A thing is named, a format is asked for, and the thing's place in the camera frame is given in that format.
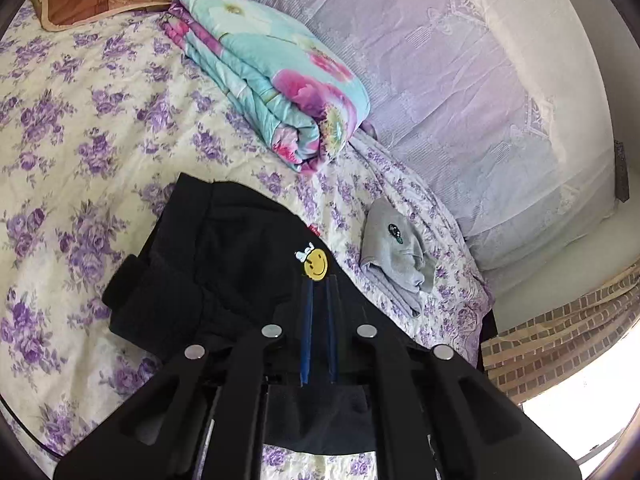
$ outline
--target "bed sheet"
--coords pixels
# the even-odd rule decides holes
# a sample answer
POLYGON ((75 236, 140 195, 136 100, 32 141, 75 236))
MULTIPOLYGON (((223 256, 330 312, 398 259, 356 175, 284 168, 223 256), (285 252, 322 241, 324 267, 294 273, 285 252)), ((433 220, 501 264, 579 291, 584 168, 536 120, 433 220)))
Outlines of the bed sheet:
MULTIPOLYGON (((420 178, 361 133, 312 179, 286 168, 158 19, 123 14, 49 33, 25 3, 0 41, 0 388, 30 431, 64 453, 158 369, 110 333, 100 295, 142 248, 181 171, 285 205, 405 332, 475 362, 491 300, 455 220, 420 178), (358 265, 367 208, 383 195, 438 263, 417 320, 358 265)), ((51 475, 54 463, 19 438, 51 475)), ((351 476, 375 477, 371 453, 264 450, 263 478, 351 476)))
POLYGON ((453 213, 496 294, 612 211, 607 98, 569 0, 258 1, 358 75, 376 139, 453 213))

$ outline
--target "turquoise floral blanket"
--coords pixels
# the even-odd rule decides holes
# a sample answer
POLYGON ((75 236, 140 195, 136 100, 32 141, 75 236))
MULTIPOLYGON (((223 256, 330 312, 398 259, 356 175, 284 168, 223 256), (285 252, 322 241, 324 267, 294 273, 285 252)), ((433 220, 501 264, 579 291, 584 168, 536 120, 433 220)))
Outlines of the turquoise floral blanket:
POLYGON ((304 25, 248 0, 174 0, 165 33, 290 167, 315 173, 369 113, 369 97, 304 25))

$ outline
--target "round metal pin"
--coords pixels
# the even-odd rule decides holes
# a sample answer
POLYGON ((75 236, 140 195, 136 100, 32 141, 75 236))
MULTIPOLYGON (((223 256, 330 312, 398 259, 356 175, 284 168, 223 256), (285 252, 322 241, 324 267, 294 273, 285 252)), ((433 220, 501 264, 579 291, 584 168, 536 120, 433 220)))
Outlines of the round metal pin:
POLYGON ((282 328, 280 327, 280 325, 265 325, 262 327, 262 335, 265 337, 271 337, 271 338, 275 338, 275 337, 280 337, 280 335, 282 334, 282 328))
POLYGON ((200 359, 204 355, 204 348, 200 345, 187 346, 184 356, 187 359, 200 359))
POLYGON ((376 327, 374 327, 373 325, 360 325, 357 329, 356 332, 358 333, 358 335, 360 337, 375 337, 376 334, 378 334, 378 329, 376 327))
POLYGON ((449 345, 437 345, 433 348, 433 355, 443 361, 448 361, 454 355, 453 348, 449 345))

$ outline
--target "beige curtain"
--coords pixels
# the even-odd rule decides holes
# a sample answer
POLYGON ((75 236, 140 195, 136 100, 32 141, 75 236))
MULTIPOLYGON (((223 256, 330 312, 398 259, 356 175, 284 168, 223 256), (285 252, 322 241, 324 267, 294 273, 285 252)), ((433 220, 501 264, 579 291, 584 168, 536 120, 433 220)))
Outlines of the beige curtain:
POLYGON ((529 400, 606 352, 640 314, 640 260, 597 290, 482 343, 489 379, 529 400))

